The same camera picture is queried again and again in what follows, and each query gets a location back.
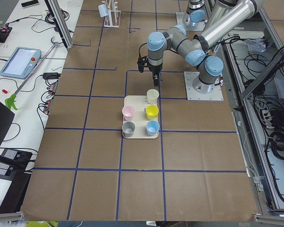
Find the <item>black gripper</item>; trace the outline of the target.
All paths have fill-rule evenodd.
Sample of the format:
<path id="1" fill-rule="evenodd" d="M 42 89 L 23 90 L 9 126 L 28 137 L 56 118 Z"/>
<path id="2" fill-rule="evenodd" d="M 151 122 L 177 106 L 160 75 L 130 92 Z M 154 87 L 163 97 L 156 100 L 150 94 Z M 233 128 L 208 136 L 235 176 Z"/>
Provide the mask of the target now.
<path id="1" fill-rule="evenodd" d="M 159 86 L 160 84 L 160 76 L 159 73 L 162 70 L 162 63 L 160 65 L 151 65 L 150 63 L 148 64 L 149 70 L 153 73 L 152 78 L 153 78 L 153 84 L 154 86 Z"/>

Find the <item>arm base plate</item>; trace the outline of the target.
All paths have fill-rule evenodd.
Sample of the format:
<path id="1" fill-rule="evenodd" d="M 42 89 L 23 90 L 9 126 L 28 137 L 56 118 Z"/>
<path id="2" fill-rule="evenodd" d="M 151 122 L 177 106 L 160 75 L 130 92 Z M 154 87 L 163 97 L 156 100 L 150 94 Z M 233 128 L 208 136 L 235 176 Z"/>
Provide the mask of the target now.
<path id="1" fill-rule="evenodd" d="M 184 72 L 186 96 L 188 101 L 223 101 L 222 89 L 218 79 L 207 85 L 199 79 L 199 72 Z"/>
<path id="2" fill-rule="evenodd" d="M 182 25 L 186 31 L 192 31 L 192 22 L 186 12 L 177 12 L 176 20 L 178 25 Z"/>

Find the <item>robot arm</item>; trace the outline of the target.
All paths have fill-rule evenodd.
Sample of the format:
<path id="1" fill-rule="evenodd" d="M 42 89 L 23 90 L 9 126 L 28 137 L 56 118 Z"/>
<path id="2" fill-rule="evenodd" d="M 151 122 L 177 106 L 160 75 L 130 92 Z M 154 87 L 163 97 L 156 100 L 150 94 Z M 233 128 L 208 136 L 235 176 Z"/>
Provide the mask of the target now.
<path id="1" fill-rule="evenodd" d="M 209 49 L 242 21 L 254 16 L 263 4 L 263 0 L 217 0 L 202 33 L 196 34 L 192 40 L 186 37 L 182 26 L 173 26 L 164 33 L 149 34 L 146 67 L 152 72 L 153 84 L 158 86 L 160 83 L 165 50 L 172 48 L 187 63 L 197 66 Z"/>
<path id="2" fill-rule="evenodd" d="M 213 12 L 211 0 L 189 0 L 182 19 L 186 31 L 203 31 Z"/>

